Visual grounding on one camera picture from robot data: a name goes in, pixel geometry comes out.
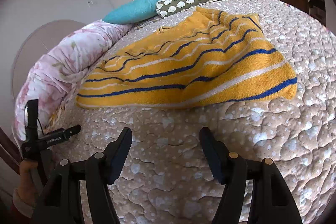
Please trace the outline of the left hand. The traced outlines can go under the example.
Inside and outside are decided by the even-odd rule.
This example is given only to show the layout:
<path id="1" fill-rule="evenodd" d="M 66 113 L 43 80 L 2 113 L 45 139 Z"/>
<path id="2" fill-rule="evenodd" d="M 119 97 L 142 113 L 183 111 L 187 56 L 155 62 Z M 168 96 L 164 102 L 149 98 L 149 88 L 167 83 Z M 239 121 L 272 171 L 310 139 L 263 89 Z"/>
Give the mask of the left hand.
<path id="1" fill-rule="evenodd" d="M 30 160 L 23 160 L 19 166 L 20 184 L 18 196 L 27 205 L 35 207 L 38 199 L 38 192 L 31 177 L 31 170 L 36 169 L 38 163 Z"/>

